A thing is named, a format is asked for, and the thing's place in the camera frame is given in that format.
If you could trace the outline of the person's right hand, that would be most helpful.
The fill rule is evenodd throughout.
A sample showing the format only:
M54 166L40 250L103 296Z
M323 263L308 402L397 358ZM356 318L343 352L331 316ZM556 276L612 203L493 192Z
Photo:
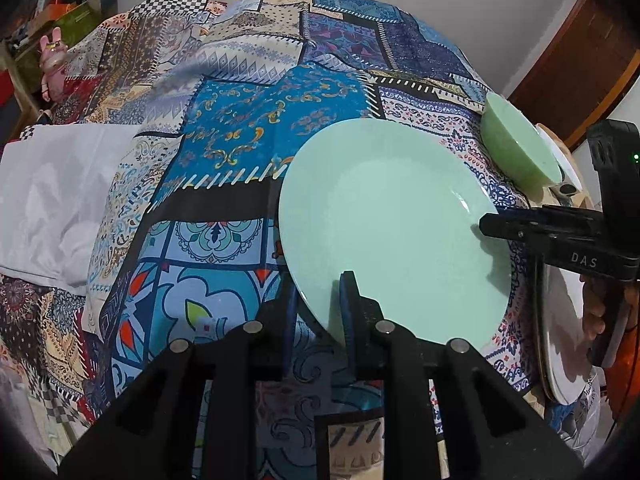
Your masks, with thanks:
M582 275L582 329L588 340L595 340L605 329L603 317L605 314L604 297L605 282L597 278Z

